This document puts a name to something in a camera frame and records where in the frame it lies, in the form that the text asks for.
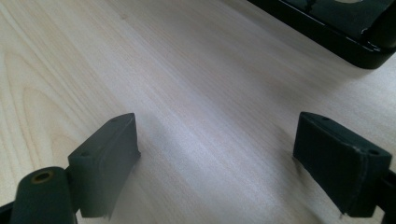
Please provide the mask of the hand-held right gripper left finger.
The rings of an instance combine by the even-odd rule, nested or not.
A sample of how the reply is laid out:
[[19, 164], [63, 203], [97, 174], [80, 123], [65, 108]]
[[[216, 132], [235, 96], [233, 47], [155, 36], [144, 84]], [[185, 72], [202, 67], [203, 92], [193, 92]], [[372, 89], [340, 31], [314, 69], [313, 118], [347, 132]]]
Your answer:
[[135, 115], [110, 119], [68, 156], [73, 204], [83, 217], [109, 217], [140, 159]]

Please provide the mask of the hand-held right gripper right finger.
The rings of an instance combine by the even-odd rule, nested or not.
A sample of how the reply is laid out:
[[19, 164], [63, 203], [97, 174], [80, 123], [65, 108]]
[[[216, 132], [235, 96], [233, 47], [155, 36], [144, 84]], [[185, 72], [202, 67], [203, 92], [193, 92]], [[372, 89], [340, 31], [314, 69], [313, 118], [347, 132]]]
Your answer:
[[302, 112], [293, 157], [341, 213], [371, 217], [377, 207], [392, 216], [392, 155], [336, 121]]

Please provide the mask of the glossy black tray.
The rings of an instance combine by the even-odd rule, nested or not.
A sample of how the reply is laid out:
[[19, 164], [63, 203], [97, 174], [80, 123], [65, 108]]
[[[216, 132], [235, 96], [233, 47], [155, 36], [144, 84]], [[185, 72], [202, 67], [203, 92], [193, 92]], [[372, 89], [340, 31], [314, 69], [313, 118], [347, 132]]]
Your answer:
[[396, 0], [248, 1], [359, 68], [396, 53]]

